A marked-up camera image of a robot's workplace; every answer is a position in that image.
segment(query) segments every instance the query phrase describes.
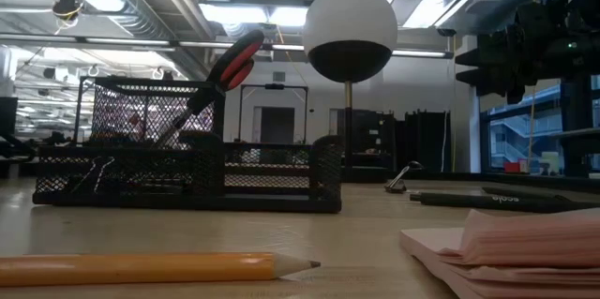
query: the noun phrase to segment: wall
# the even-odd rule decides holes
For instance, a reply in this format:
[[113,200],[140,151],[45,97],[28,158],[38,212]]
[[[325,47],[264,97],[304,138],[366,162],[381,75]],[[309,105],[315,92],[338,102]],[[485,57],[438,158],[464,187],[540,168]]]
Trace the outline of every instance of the wall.
[[[294,64],[295,66],[283,62],[257,63],[244,84],[271,83],[273,71],[285,71],[286,85],[307,85],[308,108],[314,110],[307,114],[307,142],[314,142],[328,133],[329,110],[345,107],[344,87],[342,83],[325,79],[310,64]],[[227,93],[225,141],[237,138],[239,91],[236,88]],[[454,80],[454,65],[451,60],[396,57],[390,60],[381,73],[353,86],[353,107],[393,112],[398,120],[404,119],[405,112],[417,109],[429,112],[450,111],[451,128],[457,134],[455,169],[457,172],[468,172],[472,168],[472,151],[479,150],[478,144],[470,145],[474,128],[470,124],[471,114],[473,99],[476,98],[470,92],[468,85]],[[243,140],[251,141],[254,107],[260,106],[295,108],[295,137],[302,138],[304,103],[287,90],[269,92],[260,88],[243,103]]]

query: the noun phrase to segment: ductwork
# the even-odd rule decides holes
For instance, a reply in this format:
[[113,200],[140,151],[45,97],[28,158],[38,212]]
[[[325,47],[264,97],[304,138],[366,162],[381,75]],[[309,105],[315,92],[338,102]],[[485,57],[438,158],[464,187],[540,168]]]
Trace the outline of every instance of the ductwork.
[[[135,38],[176,39],[175,34],[144,0],[85,1],[101,11],[123,13],[123,16],[114,15],[109,19],[120,25]],[[206,66],[185,49],[176,49],[174,52],[161,52],[160,55],[171,59],[178,66],[178,69],[191,80],[205,80],[208,75]]]

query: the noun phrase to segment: ceiling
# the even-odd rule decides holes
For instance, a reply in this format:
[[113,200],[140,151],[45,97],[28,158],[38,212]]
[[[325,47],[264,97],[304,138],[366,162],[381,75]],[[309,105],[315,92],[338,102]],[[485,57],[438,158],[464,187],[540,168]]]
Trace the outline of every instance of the ceiling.
[[[125,18],[102,12],[102,7],[95,0],[84,0],[87,5],[81,10],[77,24],[64,26],[52,13],[51,8],[55,1],[0,0],[0,33],[58,33],[60,36],[127,38],[143,36],[132,33],[127,24],[123,23]],[[182,5],[185,3],[183,0],[179,1],[178,6],[173,0],[128,0],[127,14],[144,14],[149,17],[146,20],[154,26],[152,31],[157,34],[148,35],[149,37],[146,38],[201,40],[209,37],[216,40],[235,40],[237,36],[230,25],[208,21],[210,12],[205,8],[200,9],[198,4],[217,7],[231,4],[238,7],[259,7],[270,20],[278,7],[308,7],[311,0],[233,0],[233,3],[223,2],[223,0],[189,0],[197,9],[196,15],[192,12],[192,16],[195,17],[192,21],[182,13],[181,6],[185,7]],[[444,13],[455,7],[459,0],[389,1],[397,15],[399,48],[446,50],[448,40],[440,37],[433,24],[443,17]],[[439,27],[453,28],[460,34],[491,31],[509,22],[514,6],[523,1],[525,0],[465,0],[454,15]],[[242,16],[247,18],[248,14],[244,13]],[[301,44],[302,41],[301,25],[283,24],[277,29],[273,24],[240,22],[235,28],[246,31],[261,28],[266,37],[274,42],[283,39],[284,43]],[[20,104],[19,120],[22,128],[30,132],[42,127],[63,130],[73,128],[73,101],[77,99],[78,76],[96,74],[97,71],[97,75],[157,78],[162,73],[158,70],[160,67],[174,69],[175,73],[179,74],[175,75],[176,80],[185,80],[187,77],[201,79],[206,76],[208,68],[222,53],[210,50],[186,50],[183,53],[69,50],[57,49],[48,44],[40,44],[38,47],[7,46],[11,50],[16,50],[15,53],[18,54],[15,56],[19,59],[17,64],[19,72],[15,82],[16,93],[21,100],[30,101]],[[289,58],[285,52],[262,52],[256,60],[267,63],[290,60],[306,62],[301,52],[291,52],[290,56]],[[60,74],[61,78],[68,80],[59,82],[45,79],[43,73],[49,67],[56,67],[57,73],[63,73]],[[190,73],[191,67],[198,67],[197,73]],[[318,81],[314,84],[327,84],[327,82]],[[40,94],[40,89],[44,89],[43,95]],[[88,127],[91,121],[93,92],[91,86],[83,95],[83,100],[89,102],[83,108],[84,113],[90,115],[86,118],[86,122],[83,122],[84,127]],[[55,100],[65,103],[63,105],[42,103]]]

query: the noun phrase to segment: black pen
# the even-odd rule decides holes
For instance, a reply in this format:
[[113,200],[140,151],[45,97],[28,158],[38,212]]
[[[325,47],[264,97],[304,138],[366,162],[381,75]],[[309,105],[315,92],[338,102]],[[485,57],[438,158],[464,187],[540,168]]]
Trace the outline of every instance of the black pen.
[[506,196],[470,196],[424,192],[412,194],[410,197],[411,201],[418,201],[424,205],[470,207],[542,214],[600,207],[600,203],[595,202],[566,202],[553,199],[523,199]]

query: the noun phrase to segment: pink paper stack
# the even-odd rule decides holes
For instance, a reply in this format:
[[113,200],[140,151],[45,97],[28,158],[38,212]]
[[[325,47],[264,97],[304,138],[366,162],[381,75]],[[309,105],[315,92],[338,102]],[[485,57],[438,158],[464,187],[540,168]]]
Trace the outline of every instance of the pink paper stack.
[[600,298],[600,209],[403,230],[401,245],[460,298]]

